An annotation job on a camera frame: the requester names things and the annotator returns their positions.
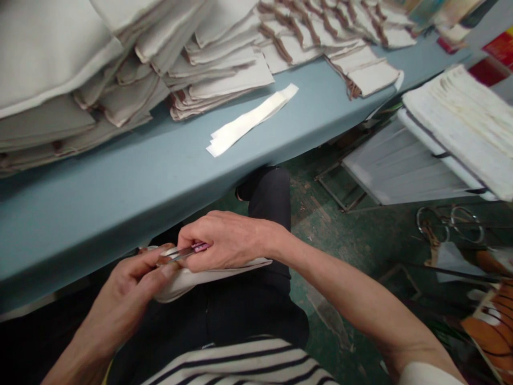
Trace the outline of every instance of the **striped shirt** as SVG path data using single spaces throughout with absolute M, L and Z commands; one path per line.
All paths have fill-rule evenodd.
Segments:
M 413 364 L 424 365 L 421 367 L 424 374 L 417 375 L 422 372 L 417 367 L 408 370 L 412 365 L 410 364 L 405 370 L 409 372 L 406 376 L 408 379 L 402 378 L 401 385 L 461 385 L 454 377 L 431 365 Z M 263 383 L 322 385 L 334 384 L 336 381 L 303 350 L 278 338 L 257 336 L 237 345 L 204 348 L 185 353 L 148 379 L 144 385 Z

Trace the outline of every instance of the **hand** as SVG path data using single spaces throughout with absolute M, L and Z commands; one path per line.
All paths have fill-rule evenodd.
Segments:
M 134 334 L 146 306 L 180 268 L 178 264 L 155 268 L 159 255 L 174 247 L 158 249 L 120 261 L 75 334 L 73 343 L 100 356 L 114 354 Z
M 229 211 L 211 211 L 182 227 L 178 248 L 202 241 L 211 247 L 180 263 L 192 272 L 241 267 L 258 257 L 273 256 L 273 240 L 286 229 L 264 219 L 244 217 Z

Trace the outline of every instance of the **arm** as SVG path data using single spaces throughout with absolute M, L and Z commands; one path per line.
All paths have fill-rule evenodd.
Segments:
M 185 226 L 178 247 L 194 240 L 213 246 L 189 257 L 192 271 L 242 266 L 270 257 L 290 266 L 329 300 L 351 324 L 369 336 L 397 379 L 407 364 L 431 364 L 465 383 L 449 354 L 394 295 L 351 265 L 302 242 L 282 226 L 228 212 L 211 212 Z
M 43 385 L 102 383 L 112 357 L 137 329 L 148 302 L 179 268 L 176 264 L 155 268 L 164 250 L 160 247 L 118 263 Z

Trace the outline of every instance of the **red object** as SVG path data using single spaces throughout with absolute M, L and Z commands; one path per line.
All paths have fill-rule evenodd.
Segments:
M 506 79 L 510 72 L 504 68 L 500 63 L 492 57 L 487 57 L 469 69 L 469 72 L 480 83 L 487 87 L 491 87 L 504 79 Z
M 454 47 L 450 45 L 449 42 L 445 41 L 443 37 L 439 37 L 437 42 L 438 45 L 441 46 L 449 55 L 454 55 L 460 50 L 460 47 Z
M 485 45 L 483 51 L 513 70 L 513 27 Z

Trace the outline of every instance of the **right hand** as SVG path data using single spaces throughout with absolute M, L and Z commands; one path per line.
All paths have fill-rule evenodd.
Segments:
M 178 249 L 196 242 L 211 245 L 180 264 L 192 272 L 241 267 L 258 257 L 272 257 L 272 238 L 286 229 L 264 219 L 244 217 L 229 211 L 211 211 L 188 224 L 178 235 Z

